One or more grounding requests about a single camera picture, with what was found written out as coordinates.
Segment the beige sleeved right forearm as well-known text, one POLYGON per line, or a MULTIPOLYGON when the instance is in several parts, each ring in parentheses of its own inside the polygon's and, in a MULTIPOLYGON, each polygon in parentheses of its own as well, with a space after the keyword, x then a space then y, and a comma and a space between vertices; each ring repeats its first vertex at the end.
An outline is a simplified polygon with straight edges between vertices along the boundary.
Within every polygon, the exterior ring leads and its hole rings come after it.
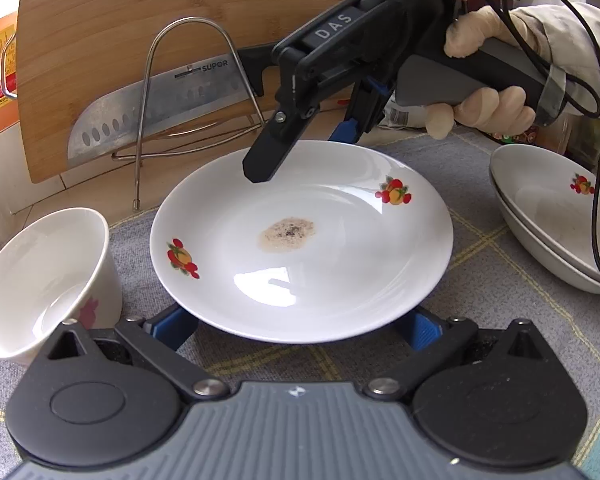
POLYGON ((557 4, 523 6, 510 17, 541 58, 600 94, 600 66, 593 47, 594 42, 600 46, 600 9, 580 2, 573 6, 573 10, 557 4))

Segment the gloved right hand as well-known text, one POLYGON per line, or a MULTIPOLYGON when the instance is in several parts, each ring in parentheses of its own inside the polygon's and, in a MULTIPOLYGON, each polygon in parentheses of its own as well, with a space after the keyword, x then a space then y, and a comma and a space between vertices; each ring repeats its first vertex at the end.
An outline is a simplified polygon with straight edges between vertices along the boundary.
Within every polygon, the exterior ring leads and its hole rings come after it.
MULTIPOLYGON (((515 28, 531 49, 548 60, 548 40, 540 21, 525 10, 510 14, 515 28)), ((450 58, 466 58, 482 47, 489 38, 496 38, 513 46, 514 36, 498 14, 483 6, 461 16, 446 32, 444 52, 450 58)), ((426 107, 425 128, 434 139, 445 138, 459 124, 478 128, 486 133, 516 136, 530 128, 535 111, 524 104, 526 92, 520 87, 509 87, 501 92, 481 88, 457 106, 445 103, 426 107)))

